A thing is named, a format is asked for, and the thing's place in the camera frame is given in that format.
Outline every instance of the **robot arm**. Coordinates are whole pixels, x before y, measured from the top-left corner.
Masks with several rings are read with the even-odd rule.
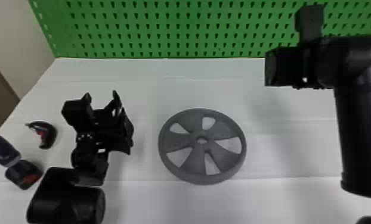
[[[341,187],[371,197],[371,36],[323,37],[323,6],[296,14],[300,41],[266,54],[265,85],[333,89],[342,154]]]

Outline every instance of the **wheel spoke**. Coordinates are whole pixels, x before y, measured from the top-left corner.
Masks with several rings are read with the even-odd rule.
[[[166,153],[178,151],[180,149],[189,147],[191,145],[190,134],[187,133],[175,133],[167,131],[163,139],[163,149]]]
[[[202,130],[202,114],[189,114],[182,116],[177,120],[177,123],[181,125],[186,131],[193,133],[198,130]]]
[[[230,129],[230,127],[221,120],[216,120],[214,125],[207,130],[214,140],[225,140],[237,137],[237,133]]]
[[[180,166],[180,169],[192,173],[206,175],[205,151],[201,148],[193,148],[190,155]]]
[[[238,163],[240,157],[239,154],[226,150],[216,142],[209,146],[208,153],[221,172],[225,172],[234,167]]]

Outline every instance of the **gray plastic wheel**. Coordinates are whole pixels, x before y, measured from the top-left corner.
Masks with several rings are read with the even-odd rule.
[[[202,128],[202,119],[210,117],[215,123],[210,129]],[[175,133],[170,130],[178,123],[189,133]],[[238,137],[241,153],[226,150],[216,141]],[[198,139],[205,139],[203,144]],[[172,116],[162,127],[159,134],[159,154],[164,165],[176,177],[198,185],[209,185],[231,178],[244,162],[247,143],[241,128],[231,118],[214,110],[190,109]],[[168,157],[168,153],[191,147],[191,153],[184,163],[176,166]],[[207,175],[205,154],[208,153],[220,173]]]

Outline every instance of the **beige wall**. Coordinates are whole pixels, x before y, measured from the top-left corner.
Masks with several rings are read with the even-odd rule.
[[[0,71],[23,97],[54,56],[27,0],[0,0]]]

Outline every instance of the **green pegboard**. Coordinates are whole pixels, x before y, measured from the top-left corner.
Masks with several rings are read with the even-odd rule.
[[[324,34],[371,34],[371,0],[29,2],[56,57],[263,57],[297,43],[306,4],[326,5]]]

